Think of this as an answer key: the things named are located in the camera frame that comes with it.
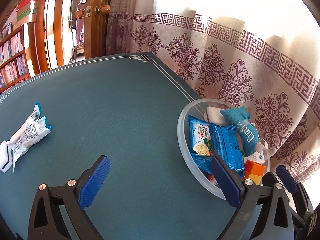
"metal screw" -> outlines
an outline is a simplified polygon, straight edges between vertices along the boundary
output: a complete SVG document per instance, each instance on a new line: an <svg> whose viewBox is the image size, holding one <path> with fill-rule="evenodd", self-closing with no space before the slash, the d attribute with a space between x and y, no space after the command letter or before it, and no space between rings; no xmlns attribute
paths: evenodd
<svg viewBox="0 0 320 240"><path fill-rule="evenodd" d="M276 183L276 188L277 189L282 189L282 185L280 183Z"/></svg>
<svg viewBox="0 0 320 240"><path fill-rule="evenodd" d="M246 180L244 181L244 183L245 183L246 185L248 185L248 186L252 186L252 185L253 185L253 181L252 181L251 179L246 179Z"/></svg>
<svg viewBox="0 0 320 240"><path fill-rule="evenodd" d="M68 181L68 186L74 186L76 184L76 181L74 179L71 179Z"/></svg>
<svg viewBox="0 0 320 240"><path fill-rule="evenodd" d="M46 185L45 185L45 184L41 184L41 185L39 186L39 190L44 190L44 189L45 189L45 187L46 187Z"/></svg>

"teal tablecloth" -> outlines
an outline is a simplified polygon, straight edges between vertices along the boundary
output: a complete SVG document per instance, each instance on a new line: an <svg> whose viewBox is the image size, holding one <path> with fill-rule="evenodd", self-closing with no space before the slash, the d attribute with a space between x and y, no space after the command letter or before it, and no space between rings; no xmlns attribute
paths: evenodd
<svg viewBox="0 0 320 240"><path fill-rule="evenodd" d="M10 139L37 101L53 126L14 173L0 173L0 213L13 232L27 239L41 183L63 185L107 155L110 174L86 208L106 240L219 236L235 210L198 183L177 141L179 114L199 96L154 55L145 55L85 60L2 94L1 141Z"/></svg>

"orange block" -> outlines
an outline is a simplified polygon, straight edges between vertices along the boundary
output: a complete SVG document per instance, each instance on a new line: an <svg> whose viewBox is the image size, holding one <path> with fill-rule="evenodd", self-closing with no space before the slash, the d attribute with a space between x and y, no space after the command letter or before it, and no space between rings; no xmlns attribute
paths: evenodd
<svg viewBox="0 0 320 240"><path fill-rule="evenodd" d="M247 171L245 171L244 172L244 179L251 179L252 181L255 182L255 184L259 185L260 182L261 182L262 177L254 175L254 174L250 174Z"/></svg>
<svg viewBox="0 0 320 240"><path fill-rule="evenodd" d="M262 177L266 167L260 163L255 163L248 160L244 165L244 169L250 174Z"/></svg>

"brass door handle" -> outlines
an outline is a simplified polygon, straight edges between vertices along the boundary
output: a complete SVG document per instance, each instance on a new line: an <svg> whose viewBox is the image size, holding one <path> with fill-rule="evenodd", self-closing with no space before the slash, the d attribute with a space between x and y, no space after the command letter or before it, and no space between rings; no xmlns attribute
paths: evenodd
<svg viewBox="0 0 320 240"><path fill-rule="evenodd" d="M101 8L98 5L96 5L96 7L94 8L94 14L96 17L98 16L99 13L108 14L110 13L110 8L111 8L110 5L103 5L101 6Z"/></svg>
<svg viewBox="0 0 320 240"><path fill-rule="evenodd" d="M77 11L75 12L75 17L76 17L77 19L83 18L84 15L85 15L85 9L77 10Z"/></svg>

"patterned curtain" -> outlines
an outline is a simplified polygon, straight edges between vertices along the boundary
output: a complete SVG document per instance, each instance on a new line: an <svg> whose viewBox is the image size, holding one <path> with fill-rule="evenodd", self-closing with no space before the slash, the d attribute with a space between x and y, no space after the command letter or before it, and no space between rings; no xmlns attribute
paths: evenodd
<svg viewBox="0 0 320 240"><path fill-rule="evenodd" d="M111 0L106 53L151 51L202 98L245 106L271 170L303 182L320 166L320 28L301 0L224 1Z"/></svg>

